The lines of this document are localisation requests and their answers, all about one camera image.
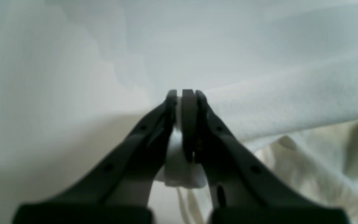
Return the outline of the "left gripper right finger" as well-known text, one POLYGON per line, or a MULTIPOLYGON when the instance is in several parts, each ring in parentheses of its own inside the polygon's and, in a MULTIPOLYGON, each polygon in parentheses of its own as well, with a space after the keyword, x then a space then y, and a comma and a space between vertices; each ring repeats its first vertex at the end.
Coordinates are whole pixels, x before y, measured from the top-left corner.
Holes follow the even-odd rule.
POLYGON ((213 203, 209 224, 348 224, 340 208, 296 193, 245 148, 201 91, 183 90, 183 150, 202 166, 213 203))

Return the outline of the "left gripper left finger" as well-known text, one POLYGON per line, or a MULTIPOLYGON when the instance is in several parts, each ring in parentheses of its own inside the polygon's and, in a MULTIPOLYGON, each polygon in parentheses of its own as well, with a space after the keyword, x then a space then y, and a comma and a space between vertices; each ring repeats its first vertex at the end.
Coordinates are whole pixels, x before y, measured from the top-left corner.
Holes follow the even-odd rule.
POLYGON ((44 202, 23 204, 14 224, 154 224, 147 207, 165 162, 175 123, 177 91, 146 114, 88 174, 44 202))

